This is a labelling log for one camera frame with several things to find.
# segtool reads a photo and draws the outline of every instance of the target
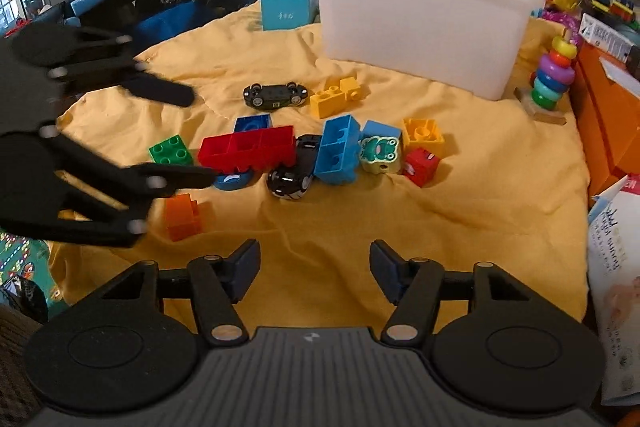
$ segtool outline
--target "red building block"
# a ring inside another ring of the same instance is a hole
[[[293,126],[210,136],[202,141],[198,161],[223,174],[270,171],[281,163],[292,167],[296,164]]]
[[[198,202],[191,201],[188,194],[166,198],[164,224],[172,241],[181,241],[191,235],[202,233]]]
[[[404,158],[404,174],[418,187],[424,187],[436,174],[440,158],[424,149],[411,151]]]

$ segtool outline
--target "black toy car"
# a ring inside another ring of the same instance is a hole
[[[305,86],[290,82],[286,86],[252,84],[244,88],[244,103],[260,109],[279,109],[287,105],[302,105],[309,96]]]
[[[299,200],[314,177],[316,158],[320,149],[319,134],[303,134],[296,140],[298,160],[293,167],[280,165],[267,176],[267,188],[274,196]]]

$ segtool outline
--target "light blue building block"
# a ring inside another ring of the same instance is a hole
[[[360,124],[350,114],[326,120],[314,175],[330,185],[356,181],[359,139]]]
[[[255,131],[256,129],[267,129],[267,127],[271,127],[270,114],[241,116],[240,118],[236,118],[234,132]]]
[[[360,134],[360,139],[363,140],[365,138],[371,138],[372,136],[392,136],[399,140],[402,136],[402,131],[398,129],[398,127],[392,127],[373,120],[367,120],[367,123],[364,124],[364,129]]]
[[[316,0],[260,0],[262,29],[292,30],[311,24],[318,12]]]

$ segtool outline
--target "ribbed gray surface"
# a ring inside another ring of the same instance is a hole
[[[29,427],[596,427],[587,413],[514,420],[444,393],[419,357],[377,344],[366,328],[260,328],[249,344],[213,351],[181,391],[107,419],[45,409]]]

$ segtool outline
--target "wipes package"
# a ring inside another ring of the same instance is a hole
[[[640,175],[601,196],[599,212],[590,215],[588,263],[606,356],[602,404],[634,405],[640,403]]]

